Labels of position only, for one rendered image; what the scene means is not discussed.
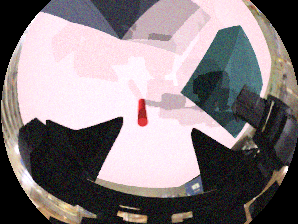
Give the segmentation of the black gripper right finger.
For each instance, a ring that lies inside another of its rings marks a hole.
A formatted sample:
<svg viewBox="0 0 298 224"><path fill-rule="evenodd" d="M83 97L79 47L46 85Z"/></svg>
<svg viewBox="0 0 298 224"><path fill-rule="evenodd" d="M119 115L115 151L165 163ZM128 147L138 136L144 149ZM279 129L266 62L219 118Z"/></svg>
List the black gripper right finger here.
<svg viewBox="0 0 298 224"><path fill-rule="evenodd" d="M193 141L194 152L196 152L194 155L197 156L204 192L216 190L216 185L225 180L238 167L238 164L241 164L243 160L249 160L258 152L258 148L231 151L220 141L213 140L213 137L194 127L190 133L190 139Z"/></svg>

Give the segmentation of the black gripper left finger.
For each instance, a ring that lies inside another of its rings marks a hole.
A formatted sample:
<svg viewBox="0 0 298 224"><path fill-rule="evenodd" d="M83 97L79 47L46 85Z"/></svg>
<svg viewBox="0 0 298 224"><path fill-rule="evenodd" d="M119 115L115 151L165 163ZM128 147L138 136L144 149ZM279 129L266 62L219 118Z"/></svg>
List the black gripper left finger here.
<svg viewBox="0 0 298 224"><path fill-rule="evenodd" d="M51 119L45 120L45 124L53 135L52 139L71 149L82 171L88 175L86 179L96 181L110 149L120 135L124 116L117 116L84 129L68 128Z"/></svg>

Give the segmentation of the red peg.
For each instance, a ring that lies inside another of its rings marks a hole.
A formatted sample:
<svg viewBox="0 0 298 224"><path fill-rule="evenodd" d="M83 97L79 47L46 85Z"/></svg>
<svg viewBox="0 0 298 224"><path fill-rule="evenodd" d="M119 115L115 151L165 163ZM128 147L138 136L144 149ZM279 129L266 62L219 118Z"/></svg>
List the red peg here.
<svg viewBox="0 0 298 224"><path fill-rule="evenodd" d="M148 124L148 116L146 116L145 100L138 100L137 124L144 127Z"/></svg>

